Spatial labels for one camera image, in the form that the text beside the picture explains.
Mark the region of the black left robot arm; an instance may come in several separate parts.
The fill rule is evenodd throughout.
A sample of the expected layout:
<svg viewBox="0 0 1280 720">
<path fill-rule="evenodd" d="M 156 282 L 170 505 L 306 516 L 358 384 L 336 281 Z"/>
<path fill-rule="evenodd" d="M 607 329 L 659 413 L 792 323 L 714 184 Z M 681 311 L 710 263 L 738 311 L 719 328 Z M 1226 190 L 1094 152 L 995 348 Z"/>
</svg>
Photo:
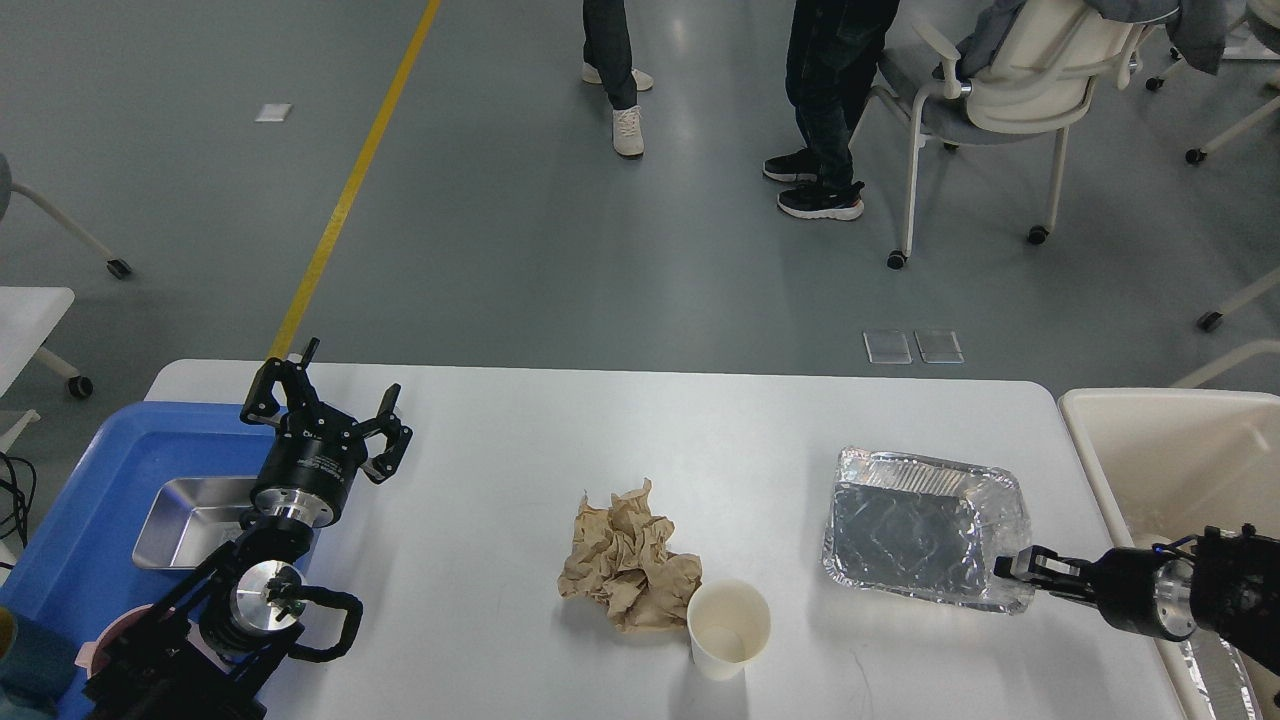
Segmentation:
<svg viewBox="0 0 1280 720">
<path fill-rule="evenodd" d="M 340 520 L 356 475 L 390 479 L 413 432 L 397 384 L 365 420 L 325 404 L 308 378 L 319 345 L 257 370 L 239 418 L 275 436 L 239 534 L 102 641 L 105 662 L 83 691 L 91 719 L 261 719 L 259 692 L 283 661 L 328 664 L 352 650 L 362 601 L 307 582 L 298 564 Z"/>
</svg>

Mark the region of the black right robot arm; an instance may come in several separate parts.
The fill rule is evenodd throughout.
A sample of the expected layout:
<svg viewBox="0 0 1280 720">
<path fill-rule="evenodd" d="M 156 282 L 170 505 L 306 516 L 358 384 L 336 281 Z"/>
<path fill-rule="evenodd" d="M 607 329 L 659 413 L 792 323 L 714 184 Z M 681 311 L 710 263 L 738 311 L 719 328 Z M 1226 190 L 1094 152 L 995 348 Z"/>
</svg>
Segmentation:
<svg viewBox="0 0 1280 720">
<path fill-rule="evenodd" d="M 995 561 L 995 575 L 1094 609 L 1114 629 L 1180 643 L 1216 634 L 1279 670 L 1279 546 L 1251 524 L 1116 547 L 1088 561 L 1039 544 Z"/>
</svg>

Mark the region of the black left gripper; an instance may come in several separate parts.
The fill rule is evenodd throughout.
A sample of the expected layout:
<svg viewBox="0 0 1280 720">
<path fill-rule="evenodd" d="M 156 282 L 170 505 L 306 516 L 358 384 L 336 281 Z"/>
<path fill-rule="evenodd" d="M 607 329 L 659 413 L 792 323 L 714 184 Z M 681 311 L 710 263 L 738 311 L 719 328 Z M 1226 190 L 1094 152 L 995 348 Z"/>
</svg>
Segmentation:
<svg viewBox="0 0 1280 720">
<path fill-rule="evenodd" d="M 320 340 L 312 337 L 296 360 L 268 359 L 239 410 L 243 423 L 275 429 L 250 491 L 252 510 L 311 528 L 340 520 L 358 469 L 375 486 L 389 480 L 413 438 L 396 406 L 398 383 L 387 388 L 375 415 L 362 421 L 323 402 L 307 374 L 319 346 Z M 353 427 L 358 438 L 344 438 Z M 375 436 L 384 439 L 380 454 L 365 443 Z"/>
</svg>

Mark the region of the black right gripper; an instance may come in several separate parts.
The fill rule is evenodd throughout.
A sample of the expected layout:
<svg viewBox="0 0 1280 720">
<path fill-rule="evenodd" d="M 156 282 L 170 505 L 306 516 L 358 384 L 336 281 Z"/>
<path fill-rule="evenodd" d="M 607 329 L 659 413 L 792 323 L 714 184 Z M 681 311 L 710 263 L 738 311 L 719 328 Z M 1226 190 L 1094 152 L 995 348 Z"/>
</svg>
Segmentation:
<svg viewBox="0 0 1280 720">
<path fill-rule="evenodd" d="M 1190 610 L 1194 566 L 1172 553 L 1114 548 L 1092 564 L 1033 544 L 997 556 L 993 574 L 1097 609 L 1123 632 L 1178 643 L 1198 629 Z"/>
</svg>

